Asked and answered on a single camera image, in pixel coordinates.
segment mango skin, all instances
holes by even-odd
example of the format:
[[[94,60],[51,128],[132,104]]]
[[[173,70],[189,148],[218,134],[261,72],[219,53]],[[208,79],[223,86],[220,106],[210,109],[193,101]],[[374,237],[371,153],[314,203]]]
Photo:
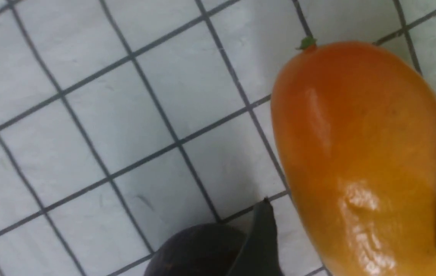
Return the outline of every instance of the mango skin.
[[[332,274],[436,276],[436,96],[422,77],[371,44],[311,46],[279,74],[271,110],[300,218]]]

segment green stem tip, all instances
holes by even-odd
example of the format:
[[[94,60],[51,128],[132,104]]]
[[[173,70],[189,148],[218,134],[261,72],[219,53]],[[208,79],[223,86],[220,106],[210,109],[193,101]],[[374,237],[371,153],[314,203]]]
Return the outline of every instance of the green stem tip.
[[[312,36],[307,36],[304,39],[302,39],[302,44],[300,45],[300,48],[297,49],[307,49],[308,47],[315,45],[316,39],[314,39]]]

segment grid tile surface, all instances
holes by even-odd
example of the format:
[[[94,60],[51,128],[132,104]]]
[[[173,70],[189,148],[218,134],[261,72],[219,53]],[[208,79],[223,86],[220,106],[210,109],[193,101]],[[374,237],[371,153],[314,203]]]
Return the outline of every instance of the grid tile surface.
[[[0,1],[0,276],[142,275],[192,224],[246,230],[264,196],[286,276],[328,275],[269,113],[305,34],[385,47],[436,91],[436,1]]]

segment orange mango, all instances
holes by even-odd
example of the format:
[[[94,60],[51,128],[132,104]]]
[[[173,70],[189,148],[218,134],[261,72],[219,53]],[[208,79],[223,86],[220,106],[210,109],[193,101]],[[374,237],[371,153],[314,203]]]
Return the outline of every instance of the orange mango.
[[[436,96],[390,52],[311,45],[277,77],[274,136],[335,276],[436,276]]]

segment black object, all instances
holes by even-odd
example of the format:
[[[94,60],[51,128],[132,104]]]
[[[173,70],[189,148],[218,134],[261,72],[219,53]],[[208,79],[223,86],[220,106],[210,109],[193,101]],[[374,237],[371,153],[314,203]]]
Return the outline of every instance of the black object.
[[[284,276],[279,267],[277,229],[270,202],[254,206],[250,233],[228,225],[190,227],[164,243],[144,276]]]

